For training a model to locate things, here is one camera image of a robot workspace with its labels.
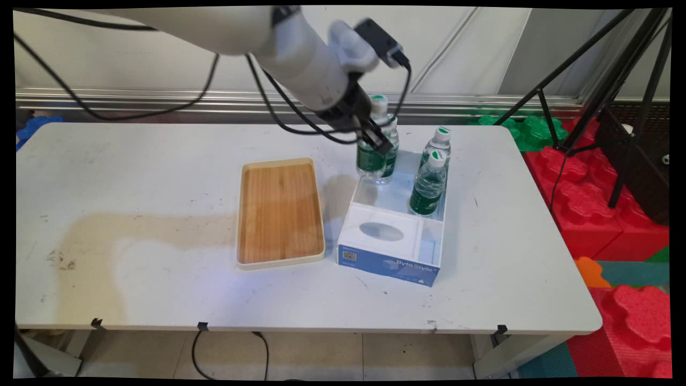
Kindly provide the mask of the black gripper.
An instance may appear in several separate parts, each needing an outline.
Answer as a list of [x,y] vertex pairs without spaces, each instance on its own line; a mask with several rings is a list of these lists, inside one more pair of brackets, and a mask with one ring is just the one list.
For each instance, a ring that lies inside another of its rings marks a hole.
[[338,102],[332,107],[315,112],[319,119],[338,131],[357,128],[357,138],[383,157],[394,149],[384,129],[389,129],[393,119],[374,120],[371,118],[370,96],[359,84],[363,73],[348,74],[348,85]]

